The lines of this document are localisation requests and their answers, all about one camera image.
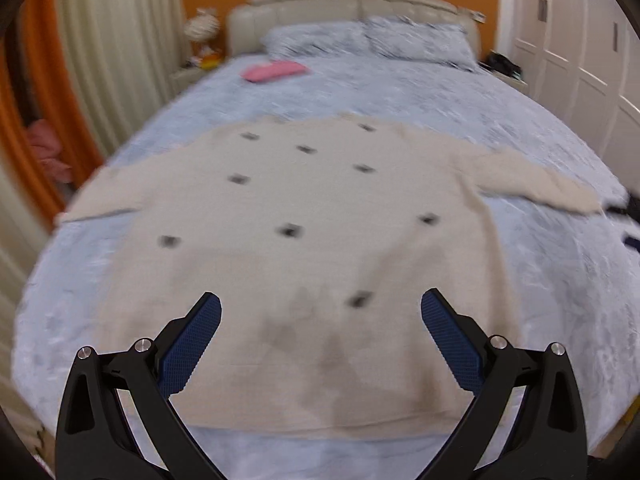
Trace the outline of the right floral pillow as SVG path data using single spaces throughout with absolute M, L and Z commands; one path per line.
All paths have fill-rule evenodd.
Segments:
M 372 16 L 364 22 L 364 33 L 372 51 L 384 58 L 445 65 L 466 72 L 477 68 L 468 34 L 459 24 Z

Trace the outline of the white wardrobe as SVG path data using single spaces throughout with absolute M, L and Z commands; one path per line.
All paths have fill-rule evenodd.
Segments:
M 639 160 L 639 40 L 615 0 L 499 0 L 497 47 L 531 99 L 613 170 Z

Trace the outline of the pink folded garment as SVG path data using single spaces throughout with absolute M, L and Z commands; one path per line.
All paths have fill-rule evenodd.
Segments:
M 286 77 L 308 73 L 308 68 L 293 61 L 273 61 L 267 64 L 253 65 L 244 70 L 241 77 L 252 84 L 263 84 Z

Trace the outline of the pink hanging clothes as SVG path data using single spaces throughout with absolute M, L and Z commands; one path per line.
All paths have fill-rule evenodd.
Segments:
M 62 145 L 45 119 L 38 119 L 27 127 L 27 140 L 49 178 L 62 184 L 73 181 L 70 166 L 61 158 Z

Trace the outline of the beige sweater with black hearts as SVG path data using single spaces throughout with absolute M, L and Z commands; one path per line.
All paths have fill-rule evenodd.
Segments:
M 221 324 L 174 400 L 184 422 L 387 439 L 446 432 L 471 400 L 421 321 L 427 289 L 520 336 L 487 195 L 599 210 L 592 188 L 510 148 L 338 116 L 223 126 L 105 167 L 63 218 L 132 215 L 98 309 L 100 349 L 219 297 Z

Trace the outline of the beige leather headboard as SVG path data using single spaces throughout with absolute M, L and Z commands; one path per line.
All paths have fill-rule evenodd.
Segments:
M 482 40 L 472 12 L 445 0 L 246 0 L 226 19 L 227 54 L 232 58 L 262 50 L 262 37 L 279 26 L 363 21 L 372 16 L 404 16 L 417 23 L 461 25 L 475 55 Z

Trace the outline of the right bedside table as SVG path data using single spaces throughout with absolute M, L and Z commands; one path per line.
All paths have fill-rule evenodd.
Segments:
M 484 72 L 488 73 L 491 76 L 494 76 L 495 78 L 504 82 L 511 88 L 518 90 L 518 92 L 521 92 L 521 94 L 524 94 L 524 96 L 528 95 L 528 84 L 526 81 L 521 80 L 518 77 L 506 76 L 505 74 L 502 74 L 500 72 L 497 72 L 496 70 L 493 70 L 491 67 L 487 66 L 482 62 L 479 62 L 478 66 L 480 66 L 480 68 L 484 70 Z

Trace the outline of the white feather table lamp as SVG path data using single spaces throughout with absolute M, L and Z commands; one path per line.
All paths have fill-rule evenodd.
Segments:
M 193 18 L 189 18 L 183 26 L 183 33 L 191 44 L 198 48 L 198 56 L 213 53 L 210 43 L 220 31 L 218 13 L 215 8 L 198 8 Z

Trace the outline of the orange curtain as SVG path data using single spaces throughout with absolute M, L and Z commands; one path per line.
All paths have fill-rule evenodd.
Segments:
M 25 0 L 1 35 L 1 155 L 47 226 L 103 164 L 64 58 L 55 0 Z

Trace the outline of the left bedside table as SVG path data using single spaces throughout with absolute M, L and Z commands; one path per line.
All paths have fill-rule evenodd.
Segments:
M 172 91 L 178 96 L 178 94 L 186 91 L 192 84 L 196 84 L 211 72 L 212 70 L 203 70 L 200 66 L 196 65 L 180 67 L 169 76 Z

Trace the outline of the bedside table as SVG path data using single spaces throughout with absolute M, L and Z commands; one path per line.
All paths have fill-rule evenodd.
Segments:
M 491 76 L 494 76 L 495 78 L 504 82 L 511 88 L 518 90 L 518 92 L 521 92 L 521 94 L 524 94 L 524 96 L 528 95 L 528 84 L 526 81 L 521 80 L 518 77 L 506 76 L 505 74 L 502 74 L 500 72 L 497 72 L 496 70 L 493 70 L 491 67 L 487 66 L 482 62 L 479 62 L 478 66 L 480 66 L 480 68 L 484 70 L 484 72 L 488 73 Z
M 192 84 L 196 84 L 211 72 L 212 70 L 203 70 L 200 66 L 196 65 L 180 67 L 169 76 L 172 91 L 178 96 L 178 94 L 186 91 Z

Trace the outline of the orange box on nightstand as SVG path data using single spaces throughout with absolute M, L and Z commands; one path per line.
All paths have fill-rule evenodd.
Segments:
M 212 51 L 198 58 L 198 67 L 201 70 L 214 70 L 222 62 L 224 62 L 224 56 L 219 51 Z

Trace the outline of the blue floral bed cover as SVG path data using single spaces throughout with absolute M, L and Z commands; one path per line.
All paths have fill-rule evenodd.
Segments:
M 189 142 L 225 122 L 341 112 L 400 120 L 487 146 L 509 145 L 592 185 L 625 196 L 591 148 L 558 118 L 484 72 L 388 58 L 308 58 L 309 73 L 249 84 L 236 58 L 161 110 L 114 157 L 128 165 Z M 639 257 L 623 245 L 629 221 L 577 218 L 525 200 L 489 203 L 521 307 L 528 348 L 566 345 L 597 445 L 639 391 Z M 71 223 L 55 232 L 17 311 L 12 379 L 53 429 L 75 352 L 94 339 L 94 318 L 127 216 Z M 412 479 L 442 436 L 378 442 L 297 440 L 196 430 L 198 443 L 233 479 Z

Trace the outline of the floral pillow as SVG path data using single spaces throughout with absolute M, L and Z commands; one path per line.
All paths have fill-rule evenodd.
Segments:
M 459 24 L 372 16 L 364 22 L 364 33 L 372 51 L 384 58 L 445 65 L 466 72 L 477 68 L 468 34 Z
M 372 53 L 361 22 L 326 22 L 279 26 L 262 37 L 273 60 L 290 58 L 340 58 Z

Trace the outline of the left floral pillow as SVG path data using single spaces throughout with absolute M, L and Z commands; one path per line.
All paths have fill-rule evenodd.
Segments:
M 273 60 L 290 58 L 340 58 L 372 53 L 361 22 L 326 22 L 279 26 L 262 37 Z

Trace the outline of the cream curtain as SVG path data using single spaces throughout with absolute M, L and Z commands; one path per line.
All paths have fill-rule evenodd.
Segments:
M 111 156 L 177 94 L 182 0 L 54 0 L 65 67 L 90 136 Z

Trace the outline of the black items on bedside table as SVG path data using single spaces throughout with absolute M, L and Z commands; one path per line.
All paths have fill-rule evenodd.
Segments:
M 483 61 L 484 65 L 491 72 L 497 72 L 514 79 L 522 78 L 522 69 L 518 64 L 513 63 L 505 55 L 490 51 Z

